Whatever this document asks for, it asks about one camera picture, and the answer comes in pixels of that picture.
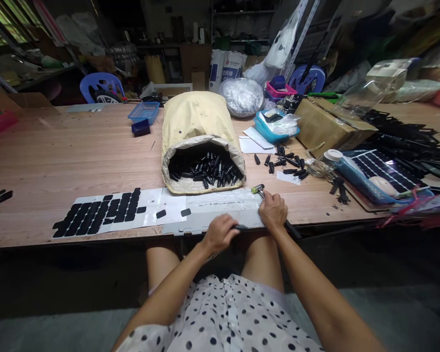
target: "hand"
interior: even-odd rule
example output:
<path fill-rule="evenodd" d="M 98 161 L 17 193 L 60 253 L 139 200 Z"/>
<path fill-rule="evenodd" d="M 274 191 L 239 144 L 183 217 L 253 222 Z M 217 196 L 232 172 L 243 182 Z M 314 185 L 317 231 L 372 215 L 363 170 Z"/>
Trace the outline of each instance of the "hand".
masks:
<path fill-rule="evenodd" d="M 288 208 L 279 194 L 273 196 L 264 191 L 264 200 L 259 207 L 259 215 L 269 231 L 282 228 L 287 220 Z"/>
<path fill-rule="evenodd" d="M 238 222 L 228 214 L 223 214 L 213 219 L 202 240 L 205 249 L 210 254 L 214 254 L 228 248 L 231 240 L 240 233 L 239 230 L 232 228 L 235 225 L 238 225 Z"/>

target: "hammer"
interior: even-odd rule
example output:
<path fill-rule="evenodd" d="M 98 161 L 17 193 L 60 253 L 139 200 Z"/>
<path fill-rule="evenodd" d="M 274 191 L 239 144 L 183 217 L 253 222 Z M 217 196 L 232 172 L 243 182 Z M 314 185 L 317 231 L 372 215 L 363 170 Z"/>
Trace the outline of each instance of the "hammer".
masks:
<path fill-rule="evenodd" d="M 253 194 L 259 193 L 261 198 L 265 199 L 263 189 L 264 189 L 264 185 L 261 183 L 261 184 L 257 185 L 256 187 L 251 188 L 251 192 Z M 285 226 L 287 227 L 287 229 L 290 230 L 290 232 L 295 236 L 295 238 L 297 240 L 302 239 L 302 235 L 300 235 L 300 233 L 295 229 L 295 227 L 288 220 L 285 221 Z"/>

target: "window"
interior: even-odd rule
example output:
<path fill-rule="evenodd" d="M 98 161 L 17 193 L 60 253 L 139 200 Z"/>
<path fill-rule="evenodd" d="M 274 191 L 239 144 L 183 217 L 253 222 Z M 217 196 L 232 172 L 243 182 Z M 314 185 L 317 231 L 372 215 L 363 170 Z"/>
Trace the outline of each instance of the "window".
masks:
<path fill-rule="evenodd" d="M 26 0 L 0 0 L 0 23 L 18 44 L 36 41 L 30 27 L 37 26 L 46 31 Z M 0 36 L 0 45 L 6 44 Z"/>

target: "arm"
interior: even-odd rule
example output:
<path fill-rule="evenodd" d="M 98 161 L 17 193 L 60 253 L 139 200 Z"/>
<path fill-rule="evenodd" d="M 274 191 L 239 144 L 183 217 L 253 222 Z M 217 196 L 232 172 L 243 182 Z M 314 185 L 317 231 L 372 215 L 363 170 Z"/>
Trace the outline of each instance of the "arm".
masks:
<path fill-rule="evenodd" d="M 293 289 L 329 352 L 385 351 L 370 328 L 284 228 L 287 206 L 264 192 L 259 213 L 280 249 Z"/>
<path fill-rule="evenodd" d="M 226 249 L 231 240 L 240 233 L 239 230 L 232 229 L 235 225 L 238 225 L 238 222 L 228 214 L 220 215 L 210 223 L 203 241 L 168 274 L 132 317 L 112 348 L 113 351 L 116 351 L 126 337 L 141 325 L 170 325 L 174 322 L 189 285 L 199 269 L 212 254 Z"/>

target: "white plastic crate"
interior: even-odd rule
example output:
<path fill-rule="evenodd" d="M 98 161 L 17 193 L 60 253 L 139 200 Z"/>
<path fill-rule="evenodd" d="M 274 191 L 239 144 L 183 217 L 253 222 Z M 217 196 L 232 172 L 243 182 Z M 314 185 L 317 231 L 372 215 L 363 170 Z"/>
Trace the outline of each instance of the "white plastic crate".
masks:
<path fill-rule="evenodd" d="M 186 91 L 192 91 L 192 83 L 155 84 L 150 82 L 145 87 L 142 94 L 140 94 L 140 98 L 152 95 L 153 93 L 158 92 L 159 89 L 163 88 L 185 88 Z"/>

